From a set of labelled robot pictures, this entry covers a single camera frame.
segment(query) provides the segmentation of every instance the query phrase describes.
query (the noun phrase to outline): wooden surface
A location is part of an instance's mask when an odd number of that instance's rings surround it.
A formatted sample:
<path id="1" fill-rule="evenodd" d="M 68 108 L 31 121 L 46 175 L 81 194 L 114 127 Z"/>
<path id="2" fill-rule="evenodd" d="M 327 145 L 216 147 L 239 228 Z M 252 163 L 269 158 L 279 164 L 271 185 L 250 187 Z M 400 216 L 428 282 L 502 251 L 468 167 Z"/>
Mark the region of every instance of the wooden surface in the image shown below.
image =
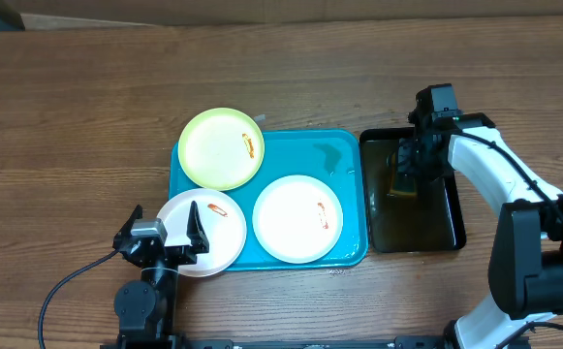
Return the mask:
<path id="1" fill-rule="evenodd" d="M 148 24 L 563 15 L 563 0 L 0 0 L 21 13 Z"/>
<path id="2" fill-rule="evenodd" d="M 50 288 L 108 253 L 135 204 L 157 213 L 172 147 L 198 112 L 233 107 L 265 114 L 264 130 L 358 136 L 405 126 L 415 93 L 441 82 L 563 189 L 563 17 L 0 33 L 0 348 L 36 348 Z M 485 296 L 496 228 L 458 178 L 460 252 L 182 278 L 176 327 L 246 341 L 440 333 Z M 113 340 L 114 293 L 138 277 L 116 258 L 65 286 L 48 308 L 47 347 Z M 563 348 L 563 333 L 532 338 Z"/>

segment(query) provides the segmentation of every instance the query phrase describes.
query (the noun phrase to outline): cable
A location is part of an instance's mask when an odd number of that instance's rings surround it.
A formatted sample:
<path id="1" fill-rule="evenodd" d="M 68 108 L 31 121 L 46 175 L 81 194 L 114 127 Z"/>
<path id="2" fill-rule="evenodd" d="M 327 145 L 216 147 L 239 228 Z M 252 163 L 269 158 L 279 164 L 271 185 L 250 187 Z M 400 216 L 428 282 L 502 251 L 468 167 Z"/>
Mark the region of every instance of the cable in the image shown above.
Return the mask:
<path id="1" fill-rule="evenodd" d="M 44 325 L 44 321 L 45 321 L 45 314 L 47 313 L 48 303 L 50 302 L 52 297 L 55 296 L 55 293 L 61 288 L 61 286 L 65 285 L 66 282 L 75 278 L 75 276 L 81 275 L 82 273 L 84 273 L 84 272 L 86 272 L 86 271 L 88 271 L 88 270 L 90 270 L 90 269 L 92 269 L 92 268 L 94 268 L 98 265 L 101 265 L 103 262 L 108 261 L 114 255 L 116 255 L 117 252 L 119 252 L 119 251 L 114 250 L 110 254 L 108 254 L 107 256 L 99 259 L 98 261 L 71 273 L 70 275 L 64 277 L 63 280 L 59 281 L 59 283 L 57 285 L 55 285 L 55 287 L 53 287 L 52 290 L 50 290 L 47 298 L 45 299 L 45 303 L 42 304 L 42 310 L 40 310 L 40 317 L 38 318 L 38 342 L 40 342 L 40 349 L 46 349 L 46 347 L 45 347 L 45 337 L 44 337 L 44 333 L 43 333 L 43 325 Z"/>
<path id="2" fill-rule="evenodd" d="M 553 211 L 553 213 L 559 218 L 559 220 L 561 221 L 561 223 L 563 224 L 563 212 L 561 212 L 561 210 L 559 209 L 559 207 L 552 201 L 551 198 L 548 197 L 548 195 L 546 195 L 546 193 L 544 193 L 542 191 L 542 189 L 540 189 L 540 187 L 537 185 L 537 181 L 533 180 L 525 171 L 524 169 L 520 166 L 520 164 L 512 157 L 512 155 L 510 155 L 510 153 L 508 153 L 506 150 L 504 150 L 503 148 L 501 148 L 500 146 L 496 145 L 495 142 L 490 142 L 486 139 L 483 139 L 481 137 L 475 136 L 475 135 L 471 135 L 468 133 L 464 133 L 462 131 L 453 131 L 451 132 L 452 135 L 456 135 L 456 136 L 461 136 L 461 137 L 465 137 L 467 139 L 471 139 L 473 141 L 479 142 L 479 143 L 483 143 L 487 146 L 489 146 L 490 148 L 494 149 L 496 152 L 498 152 L 501 156 L 503 156 L 505 158 L 505 160 L 507 160 L 510 165 L 512 165 L 512 167 L 514 168 L 514 170 L 516 170 L 516 172 L 518 172 L 518 174 L 522 177 L 522 179 L 524 179 L 525 182 L 527 182 L 527 184 L 529 185 L 529 187 L 540 197 L 542 198 L 542 200 L 544 200 L 544 202 L 550 207 L 550 209 Z M 505 348 L 507 345 L 511 344 L 514 340 L 516 340 L 518 337 L 520 337 L 521 335 L 523 335 L 525 332 L 527 332 L 528 330 L 534 330 L 535 328 L 538 327 L 544 327 L 544 328 L 550 328 L 550 329 L 556 329 L 559 331 L 563 331 L 563 325 L 560 324 L 554 324 L 554 323 L 550 323 L 550 322 L 529 322 L 526 323 L 524 326 L 522 326 L 521 328 L 519 328 L 516 332 L 512 333 L 512 335 L 510 335 L 509 337 L 507 337 L 505 340 L 503 340 L 500 344 L 498 344 L 495 349 L 503 349 Z"/>

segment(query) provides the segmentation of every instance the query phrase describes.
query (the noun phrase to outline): yellow plate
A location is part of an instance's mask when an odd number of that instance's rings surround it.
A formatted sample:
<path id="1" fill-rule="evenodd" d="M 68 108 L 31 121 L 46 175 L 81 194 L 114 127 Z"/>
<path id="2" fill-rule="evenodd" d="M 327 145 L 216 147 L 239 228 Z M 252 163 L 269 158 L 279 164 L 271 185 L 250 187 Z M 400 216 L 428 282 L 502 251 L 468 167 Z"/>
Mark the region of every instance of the yellow plate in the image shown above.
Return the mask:
<path id="1" fill-rule="evenodd" d="M 251 117 L 216 108 L 195 116 L 177 145 L 182 170 L 195 184 L 230 190 L 255 175 L 264 159 L 264 137 Z"/>

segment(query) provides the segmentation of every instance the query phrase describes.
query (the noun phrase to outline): plate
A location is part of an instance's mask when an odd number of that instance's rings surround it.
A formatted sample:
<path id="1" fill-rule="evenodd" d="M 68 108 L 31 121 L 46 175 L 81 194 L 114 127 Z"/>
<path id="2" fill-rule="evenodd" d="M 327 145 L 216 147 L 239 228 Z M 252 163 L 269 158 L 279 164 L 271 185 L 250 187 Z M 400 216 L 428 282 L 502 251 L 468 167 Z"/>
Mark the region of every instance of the plate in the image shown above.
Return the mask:
<path id="1" fill-rule="evenodd" d="M 309 263 L 326 255 L 343 228 L 335 194 L 322 181 L 288 175 L 273 181 L 253 209 L 253 230 L 260 245 L 288 263 Z"/>
<path id="2" fill-rule="evenodd" d="M 209 276 L 230 266 L 242 251 L 246 220 L 240 207 L 224 193 L 202 188 L 185 191 L 158 212 L 157 217 L 167 229 L 166 246 L 191 244 L 186 236 L 186 223 L 193 201 L 197 203 L 210 251 L 198 254 L 195 265 L 180 266 L 177 271 L 185 276 Z"/>
<path id="3" fill-rule="evenodd" d="M 244 112 L 216 108 L 186 125 L 177 155 L 182 169 L 197 185 L 230 190 L 249 181 L 262 165 L 264 137 Z"/>

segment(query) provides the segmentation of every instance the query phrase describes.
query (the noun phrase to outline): black cable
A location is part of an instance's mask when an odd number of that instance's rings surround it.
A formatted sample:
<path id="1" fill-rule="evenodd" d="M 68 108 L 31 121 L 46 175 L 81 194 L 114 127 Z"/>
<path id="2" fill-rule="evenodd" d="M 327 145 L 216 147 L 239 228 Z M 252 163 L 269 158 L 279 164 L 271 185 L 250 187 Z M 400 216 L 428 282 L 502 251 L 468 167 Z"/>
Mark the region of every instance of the black cable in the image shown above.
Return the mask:
<path id="1" fill-rule="evenodd" d="M 71 273 L 70 275 L 64 277 L 63 280 L 59 281 L 59 283 L 57 285 L 55 285 L 55 287 L 53 287 L 52 290 L 50 290 L 47 298 L 45 299 L 45 303 L 42 304 L 42 310 L 40 310 L 40 317 L 38 318 L 38 342 L 40 342 L 40 349 L 46 349 L 46 347 L 45 347 L 45 337 L 44 337 L 44 333 L 43 333 L 43 325 L 44 325 L 44 321 L 45 321 L 45 314 L 47 313 L 48 303 L 50 302 L 52 297 L 55 296 L 55 293 L 61 288 L 61 286 L 65 285 L 66 282 L 75 278 L 75 276 L 81 275 L 82 273 L 102 264 L 103 262 L 108 261 L 114 255 L 116 255 L 117 252 L 119 252 L 119 251 L 114 250 L 110 254 L 108 254 L 107 256 L 99 259 L 98 261 Z"/>
<path id="2" fill-rule="evenodd" d="M 522 177 L 522 179 L 524 179 L 524 181 L 529 185 L 529 188 L 532 189 L 540 198 L 542 198 L 542 200 L 544 200 L 544 202 L 546 202 L 546 204 L 550 207 L 550 209 L 553 211 L 553 213 L 559 218 L 559 220 L 561 221 L 561 224 L 563 224 L 563 212 L 561 212 L 559 207 L 552 201 L 552 199 L 549 198 L 548 195 L 546 195 L 546 193 L 544 193 L 542 191 L 542 189 L 540 189 L 540 187 L 537 185 L 537 181 L 533 180 L 524 171 L 524 169 L 512 157 L 512 155 L 510 155 L 510 153 L 505 151 L 500 146 L 496 145 L 495 142 L 490 142 L 486 139 L 483 139 L 483 138 L 475 136 L 475 135 L 464 133 L 462 131 L 454 131 L 454 132 L 452 132 L 452 135 L 465 137 L 467 139 L 471 139 L 473 141 L 483 143 L 483 144 L 489 146 L 490 148 L 494 149 L 501 156 L 503 156 L 505 158 L 505 160 L 507 160 L 510 163 L 510 165 L 512 165 L 514 170 L 516 170 L 516 172 Z M 560 325 L 560 324 L 554 324 L 554 323 L 550 323 L 550 322 L 529 322 L 529 323 L 525 324 L 524 326 L 522 326 L 521 328 L 519 328 L 516 332 L 512 333 L 512 335 L 507 337 L 505 340 L 503 340 L 500 344 L 498 344 L 495 347 L 495 349 L 505 348 L 507 345 L 511 344 L 514 340 L 516 340 L 518 337 L 523 335 L 528 330 L 533 330 L 533 329 L 538 328 L 538 327 L 544 327 L 544 328 L 550 328 L 550 329 L 556 329 L 556 330 L 559 330 L 559 331 L 563 331 L 563 325 Z"/>

